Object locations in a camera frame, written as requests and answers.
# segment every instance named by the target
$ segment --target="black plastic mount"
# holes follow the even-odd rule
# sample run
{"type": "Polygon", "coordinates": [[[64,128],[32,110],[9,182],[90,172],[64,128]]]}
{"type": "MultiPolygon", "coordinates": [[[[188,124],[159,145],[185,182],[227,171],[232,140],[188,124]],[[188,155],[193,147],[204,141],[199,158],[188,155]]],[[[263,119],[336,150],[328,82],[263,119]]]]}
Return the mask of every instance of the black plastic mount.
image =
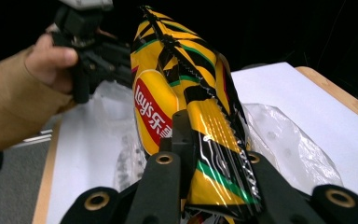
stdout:
{"type": "Polygon", "coordinates": [[[70,69],[74,100],[79,104],[86,103],[104,80],[131,88],[130,45],[102,32],[102,20],[102,9],[80,11],[62,5],[56,13],[59,31],[51,32],[54,45],[74,48],[79,56],[78,63],[70,69]]]}

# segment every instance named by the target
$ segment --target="clear plastic bag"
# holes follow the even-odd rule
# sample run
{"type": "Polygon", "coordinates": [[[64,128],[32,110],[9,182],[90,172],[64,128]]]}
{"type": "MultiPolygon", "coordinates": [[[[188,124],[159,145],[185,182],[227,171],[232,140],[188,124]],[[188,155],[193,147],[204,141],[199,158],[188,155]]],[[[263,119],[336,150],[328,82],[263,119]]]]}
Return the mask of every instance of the clear plastic bag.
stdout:
{"type": "Polygon", "coordinates": [[[311,195],[317,185],[343,185],[331,159],[279,108],[261,104],[242,107],[253,150],[263,154],[292,187],[311,195]]]}

